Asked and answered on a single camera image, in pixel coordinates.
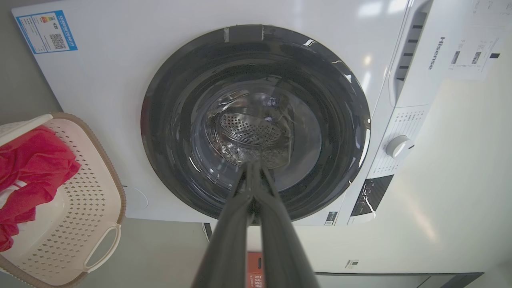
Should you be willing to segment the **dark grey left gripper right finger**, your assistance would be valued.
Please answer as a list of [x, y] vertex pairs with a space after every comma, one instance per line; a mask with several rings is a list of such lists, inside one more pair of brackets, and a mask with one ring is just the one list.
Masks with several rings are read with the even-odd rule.
[[254, 163], [254, 214], [261, 228], [268, 288], [318, 288], [315, 273], [269, 171]]

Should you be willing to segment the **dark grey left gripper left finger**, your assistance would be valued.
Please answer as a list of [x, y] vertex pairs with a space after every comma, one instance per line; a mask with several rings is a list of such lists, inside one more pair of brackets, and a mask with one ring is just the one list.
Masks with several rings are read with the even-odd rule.
[[247, 228], [254, 212], [254, 163], [245, 163], [216, 224], [192, 288], [245, 288]]

